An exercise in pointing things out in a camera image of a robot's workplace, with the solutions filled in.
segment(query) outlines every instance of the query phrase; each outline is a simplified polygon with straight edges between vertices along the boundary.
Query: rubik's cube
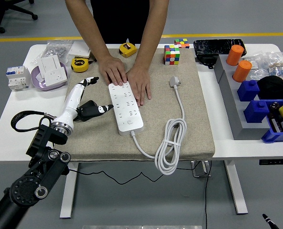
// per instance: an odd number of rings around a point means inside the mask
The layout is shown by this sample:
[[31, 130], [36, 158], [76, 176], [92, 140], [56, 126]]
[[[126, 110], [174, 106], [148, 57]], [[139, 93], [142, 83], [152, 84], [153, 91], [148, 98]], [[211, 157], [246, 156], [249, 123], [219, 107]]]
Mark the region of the rubik's cube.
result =
[[165, 65], [178, 65], [180, 60], [180, 49], [176, 44], [165, 45], [164, 48]]
[[175, 39], [174, 44], [177, 44], [179, 48], [189, 49], [189, 43], [186, 38], [184, 39]]

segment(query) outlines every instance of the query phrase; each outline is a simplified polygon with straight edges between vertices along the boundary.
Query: hand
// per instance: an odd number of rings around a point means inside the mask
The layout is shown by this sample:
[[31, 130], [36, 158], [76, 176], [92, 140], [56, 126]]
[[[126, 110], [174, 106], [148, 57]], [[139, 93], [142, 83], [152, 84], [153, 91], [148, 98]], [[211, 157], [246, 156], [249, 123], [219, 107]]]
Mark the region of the hand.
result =
[[144, 105], [146, 93], [148, 99], [151, 99], [150, 75], [148, 69], [133, 66], [127, 72], [127, 78], [137, 101], [137, 105], [139, 107]]
[[115, 86], [122, 86], [127, 82], [126, 72], [123, 62], [112, 56], [106, 57], [99, 63], [99, 72], [103, 76], [106, 84], [113, 83]]

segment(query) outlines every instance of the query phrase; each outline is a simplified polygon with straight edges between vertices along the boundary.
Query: white cable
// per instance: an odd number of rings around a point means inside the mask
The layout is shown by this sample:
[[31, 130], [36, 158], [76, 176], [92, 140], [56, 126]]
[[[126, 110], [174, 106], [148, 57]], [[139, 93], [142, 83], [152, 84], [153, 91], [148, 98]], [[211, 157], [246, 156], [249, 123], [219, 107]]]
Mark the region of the white cable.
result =
[[[187, 131], [187, 124], [184, 120], [185, 118], [185, 113], [184, 113], [184, 108], [177, 90], [177, 85], [173, 85], [178, 102], [181, 107], [182, 111], [182, 118], [177, 118], [177, 119], [170, 119], [168, 120], [166, 127], [165, 127], [165, 136], [164, 139], [156, 151], [155, 156], [151, 156], [147, 153], [145, 153], [142, 148], [139, 146], [136, 137], [135, 137], [135, 132], [131, 131], [131, 135], [133, 137], [133, 140], [139, 149], [139, 151], [144, 154], [146, 157], [154, 159], [155, 166], [156, 168], [161, 171], [164, 175], [171, 175], [174, 173], [176, 170], [176, 167], [179, 162], [180, 158], [180, 151], [181, 151], [181, 143], [185, 137], [186, 131]], [[177, 128], [173, 141], [170, 140], [172, 131]], [[168, 162], [166, 157], [173, 151], [173, 156], [171, 162]]]

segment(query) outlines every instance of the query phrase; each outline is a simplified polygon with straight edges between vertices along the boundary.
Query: purple bowl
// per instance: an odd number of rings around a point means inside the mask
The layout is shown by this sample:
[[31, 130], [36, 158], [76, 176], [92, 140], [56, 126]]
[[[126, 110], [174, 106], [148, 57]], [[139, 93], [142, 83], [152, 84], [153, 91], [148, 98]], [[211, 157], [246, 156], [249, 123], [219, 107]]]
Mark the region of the purple bowl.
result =
[[[65, 70], [65, 74], [66, 74], [66, 77], [67, 77], [67, 71], [66, 71], [66, 67], [63, 63], [60, 62], [60, 65], [61, 67], [64, 68]], [[36, 79], [37, 75], [40, 74], [40, 69], [39, 67], [35, 67], [32, 71], [31, 71], [31, 82], [32, 84], [36, 87], [36, 88], [39, 88], [40, 90], [42, 91], [48, 91], [48, 90], [51, 90], [51, 89], [56, 89], [58, 87], [61, 87], [63, 85], [65, 85], [66, 82], [63, 82], [63, 83], [60, 83], [60, 84], [56, 84], [56, 85], [52, 85], [52, 86], [46, 86], [45, 84], [45, 80], [42, 81], [41, 83]]]

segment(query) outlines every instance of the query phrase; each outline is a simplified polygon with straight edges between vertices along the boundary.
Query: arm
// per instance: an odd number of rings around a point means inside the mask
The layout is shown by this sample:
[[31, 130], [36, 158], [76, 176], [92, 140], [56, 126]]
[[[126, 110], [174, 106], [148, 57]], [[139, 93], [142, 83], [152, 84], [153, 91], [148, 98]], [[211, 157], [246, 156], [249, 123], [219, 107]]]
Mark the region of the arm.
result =
[[115, 85], [122, 85], [122, 81], [127, 80], [124, 65], [120, 59], [110, 55], [85, 0], [65, 0], [65, 3], [80, 35], [97, 59], [105, 82], [109, 84], [110, 78]]
[[165, 27], [169, 0], [150, 0], [148, 20], [134, 66], [127, 72], [138, 105], [144, 104], [145, 93], [151, 99], [149, 67]]

